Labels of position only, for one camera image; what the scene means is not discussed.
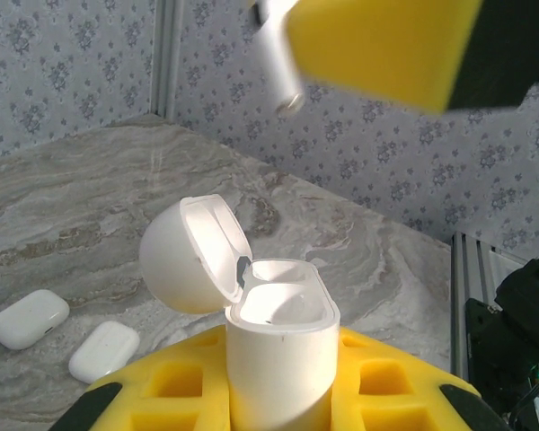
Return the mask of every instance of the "cable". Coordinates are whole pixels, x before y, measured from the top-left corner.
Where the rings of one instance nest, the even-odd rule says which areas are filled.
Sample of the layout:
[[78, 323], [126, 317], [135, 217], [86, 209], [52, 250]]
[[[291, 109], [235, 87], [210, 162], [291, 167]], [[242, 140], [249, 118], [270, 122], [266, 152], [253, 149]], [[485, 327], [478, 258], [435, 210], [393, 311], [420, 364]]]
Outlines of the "cable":
[[515, 424], [519, 414], [521, 414], [521, 411], [527, 406], [528, 403], [537, 398], [538, 395], [539, 382], [533, 388], [531, 388], [531, 390], [529, 390], [529, 392], [521, 400], [519, 400], [519, 402], [511, 410], [511, 414], [509, 415], [509, 426], [511, 428], [515, 429]]

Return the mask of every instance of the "gray marble surface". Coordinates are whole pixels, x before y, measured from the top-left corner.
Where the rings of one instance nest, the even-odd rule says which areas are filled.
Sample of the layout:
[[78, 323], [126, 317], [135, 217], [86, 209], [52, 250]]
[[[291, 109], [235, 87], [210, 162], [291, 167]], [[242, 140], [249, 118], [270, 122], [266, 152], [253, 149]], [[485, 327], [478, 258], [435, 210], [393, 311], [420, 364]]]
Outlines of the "gray marble surface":
[[69, 357], [96, 325], [136, 329], [134, 359], [222, 324], [148, 293], [137, 247], [185, 196], [218, 193], [254, 257], [313, 262], [342, 324], [448, 368], [449, 249], [184, 128], [144, 118], [0, 159], [0, 311], [36, 289], [70, 317], [22, 352], [0, 346], [0, 430], [46, 430], [84, 391]]

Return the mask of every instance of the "marble countertop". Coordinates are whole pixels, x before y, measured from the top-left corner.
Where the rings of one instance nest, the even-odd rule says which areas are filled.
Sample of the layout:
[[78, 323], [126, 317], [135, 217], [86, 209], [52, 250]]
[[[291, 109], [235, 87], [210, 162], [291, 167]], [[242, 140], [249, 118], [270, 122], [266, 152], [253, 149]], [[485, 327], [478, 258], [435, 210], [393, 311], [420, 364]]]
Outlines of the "marble countertop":
[[0, 430], [46, 430], [82, 394], [67, 363], [98, 324], [141, 337], [136, 358], [224, 322], [156, 301], [137, 248], [185, 196], [220, 194], [254, 257], [313, 262], [341, 323], [449, 367], [445, 244], [153, 117], [0, 159], [0, 311], [36, 289], [70, 317], [33, 347], [0, 345]]

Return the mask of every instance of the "floral wallpaper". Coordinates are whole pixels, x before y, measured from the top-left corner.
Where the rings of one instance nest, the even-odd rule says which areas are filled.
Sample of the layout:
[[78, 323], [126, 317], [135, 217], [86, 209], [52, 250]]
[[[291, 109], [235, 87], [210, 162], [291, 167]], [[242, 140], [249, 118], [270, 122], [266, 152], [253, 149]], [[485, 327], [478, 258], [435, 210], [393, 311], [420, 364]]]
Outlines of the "floral wallpaper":
[[155, 0], [0, 0], [0, 156], [149, 110]]
[[309, 83], [293, 119], [272, 113], [244, 2], [188, 0], [176, 118], [414, 229], [462, 230], [539, 253], [539, 86], [515, 110], [426, 117]]

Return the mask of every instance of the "wall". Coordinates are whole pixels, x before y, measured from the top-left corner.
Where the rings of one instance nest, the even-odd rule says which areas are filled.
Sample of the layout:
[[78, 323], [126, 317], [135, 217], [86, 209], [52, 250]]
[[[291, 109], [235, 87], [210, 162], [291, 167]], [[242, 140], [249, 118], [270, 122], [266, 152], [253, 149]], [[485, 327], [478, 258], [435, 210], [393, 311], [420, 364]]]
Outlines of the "wall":
[[149, 110], [155, 0], [0, 0], [0, 155]]
[[189, 0], [176, 118], [443, 241], [463, 230], [539, 252], [539, 87], [517, 110], [424, 117], [308, 85], [298, 117], [271, 112], [243, 2]]

